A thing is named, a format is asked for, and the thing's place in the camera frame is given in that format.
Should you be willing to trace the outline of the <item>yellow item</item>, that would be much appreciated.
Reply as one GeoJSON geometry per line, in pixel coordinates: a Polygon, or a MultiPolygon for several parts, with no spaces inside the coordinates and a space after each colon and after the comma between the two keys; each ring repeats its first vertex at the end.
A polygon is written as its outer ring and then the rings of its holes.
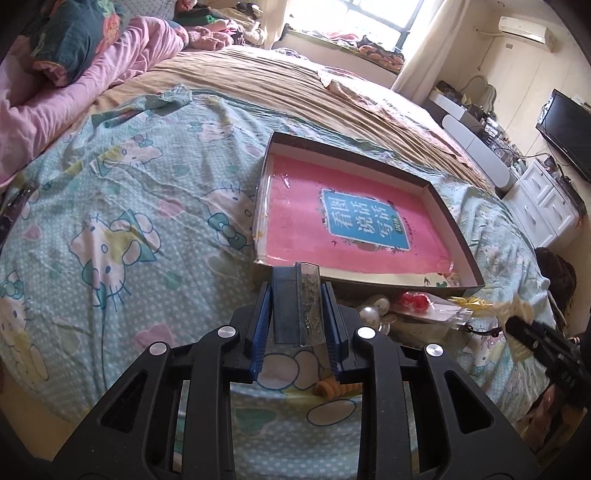
{"type": "Polygon", "coordinates": [[[465,309],[475,318],[496,317],[497,312],[493,303],[483,299],[471,297],[450,297],[449,301],[465,309]]]}

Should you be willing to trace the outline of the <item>small blue comb box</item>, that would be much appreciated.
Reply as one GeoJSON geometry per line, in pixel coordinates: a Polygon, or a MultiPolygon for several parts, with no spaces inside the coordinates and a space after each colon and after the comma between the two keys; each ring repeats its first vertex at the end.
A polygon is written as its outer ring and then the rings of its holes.
{"type": "Polygon", "coordinates": [[[271,293],[274,343],[311,347],[325,341],[318,265],[273,267],[271,293]]]}

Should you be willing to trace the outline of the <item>dark cardboard box tray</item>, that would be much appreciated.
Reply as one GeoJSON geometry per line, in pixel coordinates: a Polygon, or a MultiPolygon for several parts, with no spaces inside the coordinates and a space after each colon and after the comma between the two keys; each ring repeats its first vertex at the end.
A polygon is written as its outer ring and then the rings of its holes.
{"type": "Polygon", "coordinates": [[[353,293],[422,290],[446,297],[485,285],[429,181],[280,132],[266,147],[252,241],[257,267],[314,264],[322,278],[353,293]]]}

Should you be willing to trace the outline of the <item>Hello Kitty green bedsheet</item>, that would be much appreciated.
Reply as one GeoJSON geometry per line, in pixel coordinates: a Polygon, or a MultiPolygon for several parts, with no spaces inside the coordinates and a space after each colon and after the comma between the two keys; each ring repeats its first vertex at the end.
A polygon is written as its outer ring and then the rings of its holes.
{"type": "Polygon", "coordinates": [[[1,358],[52,414],[80,421],[151,343],[197,341],[252,302],[256,183],[274,133],[430,181],[483,273],[550,323],[531,243],[477,171],[412,130],[360,132],[177,86],[117,100],[14,181],[34,192],[1,253],[1,358]]]}

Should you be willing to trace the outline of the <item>white grey dresser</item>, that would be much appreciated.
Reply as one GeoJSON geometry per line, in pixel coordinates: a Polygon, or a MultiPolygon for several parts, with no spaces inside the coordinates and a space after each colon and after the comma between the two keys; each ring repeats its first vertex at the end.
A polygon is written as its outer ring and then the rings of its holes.
{"type": "Polygon", "coordinates": [[[510,144],[494,113],[474,105],[445,81],[433,87],[423,106],[503,197],[517,181],[513,167],[519,163],[520,153],[510,144]]]}

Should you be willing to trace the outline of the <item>vanity mirror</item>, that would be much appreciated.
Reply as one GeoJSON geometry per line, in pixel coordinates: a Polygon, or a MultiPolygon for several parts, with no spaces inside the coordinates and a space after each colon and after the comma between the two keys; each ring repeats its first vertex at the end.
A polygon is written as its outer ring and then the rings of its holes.
{"type": "Polygon", "coordinates": [[[477,106],[486,114],[491,114],[494,112],[494,104],[497,97],[497,90],[496,88],[491,85],[487,84],[482,95],[480,96],[479,100],[477,101],[477,106]]]}

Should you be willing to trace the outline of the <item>pink light blanket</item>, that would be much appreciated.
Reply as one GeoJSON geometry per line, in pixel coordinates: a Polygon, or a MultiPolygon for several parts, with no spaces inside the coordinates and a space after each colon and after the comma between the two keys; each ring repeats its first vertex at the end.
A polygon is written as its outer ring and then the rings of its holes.
{"type": "Polygon", "coordinates": [[[462,147],[432,118],[423,107],[359,75],[334,67],[317,71],[322,86],[367,111],[399,127],[418,134],[444,152],[464,157],[462,147]]]}

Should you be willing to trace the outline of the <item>beige curtain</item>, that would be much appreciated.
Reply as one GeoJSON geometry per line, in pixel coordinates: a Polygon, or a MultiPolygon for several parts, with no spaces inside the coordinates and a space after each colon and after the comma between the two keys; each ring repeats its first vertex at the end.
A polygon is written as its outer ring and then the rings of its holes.
{"type": "Polygon", "coordinates": [[[466,17],[470,0],[442,1],[418,50],[398,75],[392,90],[415,104],[429,96],[466,17]]]}

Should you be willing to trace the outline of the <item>tan bed blanket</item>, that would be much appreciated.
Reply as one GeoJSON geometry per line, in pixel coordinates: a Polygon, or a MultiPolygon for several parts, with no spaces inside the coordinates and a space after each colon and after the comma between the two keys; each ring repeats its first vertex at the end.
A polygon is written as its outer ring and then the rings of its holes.
{"type": "Polygon", "coordinates": [[[211,90],[233,99],[289,114],[348,137],[397,152],[403,159],[449,173],[489,193],[495,188],[465,152],[444,152],[418,134],[339,97],[322,86],[322,64],[272,50],[229,47],[217,52],[185,51],[100,95],[90,112],[110,110],[142,95],[175,85],[211,90]]]}

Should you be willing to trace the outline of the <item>clothes on window sill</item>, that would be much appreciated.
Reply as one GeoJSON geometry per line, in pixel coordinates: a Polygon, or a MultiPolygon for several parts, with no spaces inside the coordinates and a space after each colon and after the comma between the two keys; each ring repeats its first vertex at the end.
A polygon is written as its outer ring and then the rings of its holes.
{"type": "Polygon", "coordinates": [[[404,54],[398,47],[394,48],[393,51],[387,50],[382,45],[370,41],[367,36],[360,38],[353,33],[332,33],[325,35],[317,31],[297,30],[291,27],[290,24],[287,24],[284,26],[283,32],[280,35],[280,41],[287,40],[288,38],[297,38],[298,40],[315,43],[322,47],[339,49],[355,54],[394,74],[399,74],[405,65],[404,54]]]}

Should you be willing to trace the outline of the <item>window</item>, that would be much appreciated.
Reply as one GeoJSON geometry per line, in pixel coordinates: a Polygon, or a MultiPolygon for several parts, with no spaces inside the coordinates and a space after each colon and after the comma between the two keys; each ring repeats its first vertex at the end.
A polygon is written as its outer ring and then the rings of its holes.
{"type": "Polygon", "coordinates": [[[353,34],[367,37],[387,49],[402,49],[425,1],[329,1],[287,2],[287,24],[322,35],[353,34]]]}

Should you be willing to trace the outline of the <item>clothes pile on bed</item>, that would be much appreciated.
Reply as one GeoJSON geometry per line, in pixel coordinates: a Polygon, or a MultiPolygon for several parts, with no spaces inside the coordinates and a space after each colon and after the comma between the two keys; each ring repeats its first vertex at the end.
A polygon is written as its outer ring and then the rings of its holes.
{"type": "Polygon", "coordinates": [[[187,31],[187,46],[219,50],[229,45],[263,47],[263,10],[250,2],[215,9],[198,1],[177,1],[173,21],[187,31]]]}

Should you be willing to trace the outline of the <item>dark teal floral pillow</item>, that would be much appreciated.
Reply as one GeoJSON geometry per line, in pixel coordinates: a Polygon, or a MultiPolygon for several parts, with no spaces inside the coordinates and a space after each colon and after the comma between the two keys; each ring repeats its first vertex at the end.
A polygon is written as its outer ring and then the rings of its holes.
{"type": "Polygon", "coordinates": [[[115,1],[54,2],[30,37],[32,68],[57,87],[72,84],[119,39],[129,19],[115,1]]]}

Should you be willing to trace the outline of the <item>wall mounted television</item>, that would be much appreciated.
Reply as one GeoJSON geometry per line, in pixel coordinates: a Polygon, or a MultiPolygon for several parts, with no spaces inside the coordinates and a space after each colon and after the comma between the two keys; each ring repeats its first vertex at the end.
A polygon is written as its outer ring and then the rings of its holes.
{"type": "Polygon", "coordinates": [[[554,89],[541,109],[536,129],[590,182],[591,114],[554,89]]]}

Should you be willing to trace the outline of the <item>wall air conditioner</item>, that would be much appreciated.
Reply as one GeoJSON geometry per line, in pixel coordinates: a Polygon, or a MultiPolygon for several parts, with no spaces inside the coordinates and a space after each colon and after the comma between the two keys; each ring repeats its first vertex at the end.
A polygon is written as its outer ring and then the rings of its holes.
{"type": "Polygon", "coordinates": [[[534,42],[549,52],[555,50],[556,37],[544,25],[514,17],[501,16],[498,28],[501,33],[534,42]]]}

